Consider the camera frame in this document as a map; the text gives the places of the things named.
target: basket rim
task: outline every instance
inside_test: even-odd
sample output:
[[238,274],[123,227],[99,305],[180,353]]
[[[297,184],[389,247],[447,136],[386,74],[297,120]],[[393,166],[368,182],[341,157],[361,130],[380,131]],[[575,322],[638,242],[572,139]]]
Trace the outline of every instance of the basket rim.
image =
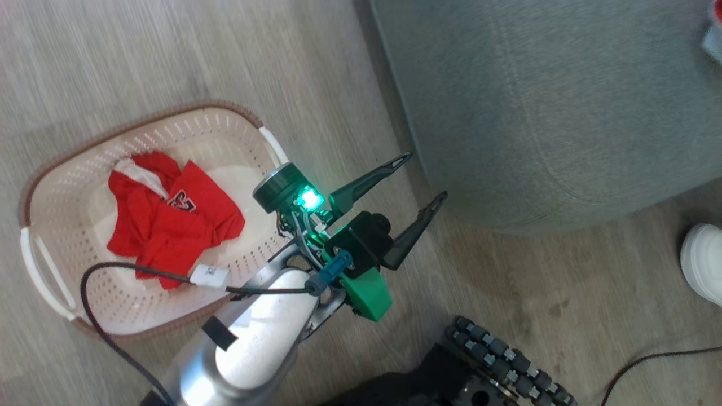
[[[50,164],[41,167],[39,170],[35,172],[35,174],[30,178],[31,180],[28,181],[25,188],[20,194],[20,201],[18,204],[18,221],[19,226],[21,229],[28,228],[32,225],[32,220],[30,219],[30,199],[32,198],[33,193],[35,192],[35,189],[38,187],[40,182],[45,178],[46,175],[48,175],[52,170],[59,167],[60,165],[63,165],[64,163],[67,163],[74,157],[76,157],[79,154],[82,154],[83,152],[86,152],[103,142],[107,142],[112,138],[115,138],[121,134],[124,134],[128,131],[132,131],[135,129],[138,129],[140,127],[143,127],[147,124],[153,123],[155,121],[163,120],[165,118],[170,118],[172,116],[176,116],[178,114],[188,113],[191,111],[196,110],[202,110],[205,108],[221,108],[228,111],[232,111],[233,113],[238,114],[239,116],[243,117],[244,119],[248,120],[248,122],[253,125],[256,129],[260,129],[264,126],[261,119],[258,118],[256,114],[248,110],[247,108],[238,105],[236,103],[227,101],[227,100],[203,100],[199,102],[194,103],[186,103],[183,105],[179,105],[173,108],[169,108],[167,110],[159,111],[156,113],[147,114],[145,116],[142,116],[141,118],[137,118],[133,121],[130,121],[129,123],[121,124],[119,126],[115,126],[107,131],[104,131],[97,135],[96,137],[93,137],[90,141],[88,141],[85,144],[81,144],[79,147],[77,147],[75,150],[71,151],[70,153],[60,155],[60,158],[57,160],[52,161]],[[181,327],[185,324],[188,324],[190,322],[202,319],[206,316],[209,316],[210,314],[213,314],[223,303],[228,301],[228,297],[224,296],[223,298],[220,298],[219,300],[212,302],[196,311],[193,311],[189,314],[186,314],[185,316],[179,317],[177,319],[174,319],[172,321],[169,321],[167,323],[161,324],[159,326],[153,327],[148,330],[144,330],[142,332],[137,332],[133,334],[110,334],[110,336],[119,343],[129,343],[129,342],[138,342],[147,340],[149,338],[157,337],[161,335],[162,333],[169,332],[171,330],[177,329],[178,327]],[[100,339],[100,336],[97,334],[95,329],[82,317],[76,317],[75,319],[71,320],[71,324],[73,324],[80,332],[84,333],[88,337],[94,338],[96,340]]]
[[20,201],[17,205],[18,222],[20,228],[22,229],[25,227],[30,227],[32,225],[32,220],[30,219],[30,199],[33,193],[35,193],[35,189],[38,187],[43,178],[45,178],[45,176],[48,175],[55,168],[63,165],[64,163],[67,163],[77,155],[91,150],[92,148],[97,147],[103,142],[109,141],[128,131],[133,131],[140,127],[146,126],[147,124],[153,123],[154,121],[163,120],[164,118],[170,118],[172,116],[177,116],[178,114],[188,113],[195,110],[202,110],[204,108],[222,108],[225,110],[229,110],[248,120],[248,122],[250,122],[251,125],[256,127],[256,129],[260,129],[264,126],[263,122],[261,121],[261,119],[258,118],[258,116],[256,116],[256,114],[253,114],[250,110],[241,105],[226,100],[205,100],[201,102],[187,103],[160,112],[151,113],[136,120],[133,120],[130,123],[116,126],[108,131],[104,131],[97,137],[91,139],[88,143],[81,145],[70,153],[61,155],[59,159],[54,160],[52,163],[42,167],[40,170],[35,172],[35,174],[31,177],[31,181],[27,183],[27,185],[21,192]]

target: blue connector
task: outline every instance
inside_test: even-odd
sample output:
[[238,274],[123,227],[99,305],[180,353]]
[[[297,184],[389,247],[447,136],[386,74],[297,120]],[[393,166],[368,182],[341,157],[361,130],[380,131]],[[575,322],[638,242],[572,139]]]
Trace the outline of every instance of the blue connector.
[[309,293],[312,296],[320,296],[329,286],[329,283],[338,279],[341,272],[353,262],[354,259],[348,251],[340,251],[318,274],[313,275],[306,281],[305,288],[310,289]]

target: laundry basket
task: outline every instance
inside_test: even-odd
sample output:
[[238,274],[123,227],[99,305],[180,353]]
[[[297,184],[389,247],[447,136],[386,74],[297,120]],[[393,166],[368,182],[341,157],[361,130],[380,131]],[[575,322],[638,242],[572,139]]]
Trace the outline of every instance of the laundry basket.
[[[245,218],[239,238],[206,250],[198,263],[230,269],[242,286],[286,240],[275,215],[253,200],[253,188],[288,161],[270,131],[239,106],[212,102],[177,108],[112,131],[43,171],[19,205],[25,266],[48,305],[93,332],[80,300],[80,280],[97,262],[133,261],[105,246],[113,233],[116,200],[108,176],[121,158],[159,150],[178,164],[193,160],[238,205]],[[225,292],[192,286],[163,290],[158,279],[136,280],[127,269],[105,269],[88,281],[88,299],[100,325],[116,339],[137,340],[205,317]]]

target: white shoe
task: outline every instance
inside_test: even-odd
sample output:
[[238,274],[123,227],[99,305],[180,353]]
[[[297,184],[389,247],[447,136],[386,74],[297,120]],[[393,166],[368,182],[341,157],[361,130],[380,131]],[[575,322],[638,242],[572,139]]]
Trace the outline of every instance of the white shoe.
[[679,263],[692,289],[722,306],[722,230],[709,224],[693,227],[684,238]]

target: gray sofa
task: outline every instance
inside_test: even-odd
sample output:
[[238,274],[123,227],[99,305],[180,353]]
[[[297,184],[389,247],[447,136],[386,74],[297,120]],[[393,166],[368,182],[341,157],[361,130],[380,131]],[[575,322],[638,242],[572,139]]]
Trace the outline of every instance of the gray sofa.
[[370,3],[424,171],[464,218],[568,230],[722,175],[708,0]]

